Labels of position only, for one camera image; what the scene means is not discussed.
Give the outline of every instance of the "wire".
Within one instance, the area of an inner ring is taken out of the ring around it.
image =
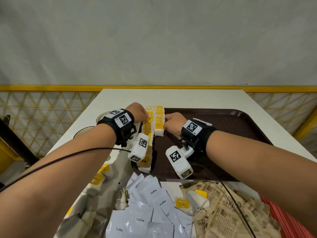
[[[199,166],[201,166],[201,167],[203,167],[203,168],[205,168],[205,169],[207,169],[207,170],[209,170],[209,171],[211,172],[210,169],[204,167],[204,166],[201,165],[201,164],[190,163],[190,165],[199,165]],[[254,232],[253,232],[251,226],[249,225],[247,219],[244,217],[244,214],[242,213],[242,211],[241,211],[240,207],[238,206],[236,200],[233,198],[233,196],[232,196],[232,194],[230,193],[230,191],[228,190],[228,188],[224,185],[224,183],[223,183],[220,179],[219,179],[219,182],[220,182],[220,183],[223,185],[223,187],[226,189],[226,191],[227,191],[228,194],[230,195],[231,199],[233,200],[234,204],[235,204],[236,207],[238,208],[238,210],[239,210],[239,212],[240,212],[240,214],[241,214],[241,216],[242,216],[244,222],[247,224],[247,226],[248,226],[248,228],[249,228],[249,230],[250,230],[252,236],[253,236],[254,238],[256,238],[256,235],[254,234]]]
[[[0,189],[0,193],[1,193],[2,191],[4,191],[6,188],[9,188],[11,185],[13,185],[13,184],[15,184],[16,182],[18,182],[19,180],[25,178],[26,176],[29,176],[30,174],[32,174],[32,173],[34,173],[34,172],[36,172],[36,171],[38,171],[38,170],[40,170],[40,169],[42,169],[42,168],[45,168],[45,167],[47,167],[47,166],[49,166],[49,165],[51,165],[51,164],[54,164],[54,163],[56,163],[56,162],[58,162],[58,161],[67,159],[67,158],[69,158],[69,157],[72,157],[72,156],[75,156],[75,155],[79,155],[79,154],[82,154],[82,153],[85,153],[85,152],[93,151],[93,150],[98,150],[98,149],[116,149],[116,150],[122,150],[122,151],[126,151],[126,152],[131,153],[131,151],[126,150],[126,149],[122,149],[122,148],[104,148],[104,147],[89,148],[89,149],[85,149],[85,150],[82,150],[82,151],[78,151],[78,152],[72,153],[72,154],[70,154],[70,155],[66,155],[66,156],[64,156],[64,157],[61,157],[61,158],[58,158],[58,159],[56,159],[56,160],[50,161],[50,162],[48,162],[48,163],[46,163],[46,164],[41,165],[40,167],[37,167],[37,168],[31,170],[30,172],[25,173],[24,175],[21,175],[20,177],[18,177],[17,179],[15,179],[14,181],[12,181],[11,183],[9,183],[9,184],[5,185],[4,187],[2,187],[2,189]]]

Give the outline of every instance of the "wire mesh panel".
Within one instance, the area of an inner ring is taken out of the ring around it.
[[[43,157],[99,92],[0,92],[0,116],[11,115],[10,128]],[[317,93],[248,93],[290,134],[317,106]],[[316,155],[317,130],[301,143]]]

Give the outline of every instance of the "hand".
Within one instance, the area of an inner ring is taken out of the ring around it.
[[[145,111],[144,107],[139,103],[132,103],[125,108],[130,111],[134,117],[134,123],[140,123],[141,121],[148,121],[149,114]]]
[[[181,113],[166,114],[165,118],[167,121],[163,128],[180,139],[182,127],[187,122],[187,119]]]

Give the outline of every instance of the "gray wall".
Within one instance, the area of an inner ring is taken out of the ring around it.
[[[0,0],[0,84],[317,85],[317,0]]]

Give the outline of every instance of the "person's left hand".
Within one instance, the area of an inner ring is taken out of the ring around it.
[[[144,107],[139,103],[132,103],[125,108],[130,111],[134,117],[134,123],[140,123],[141,121],[147,122],[149,114],[146,112]]]

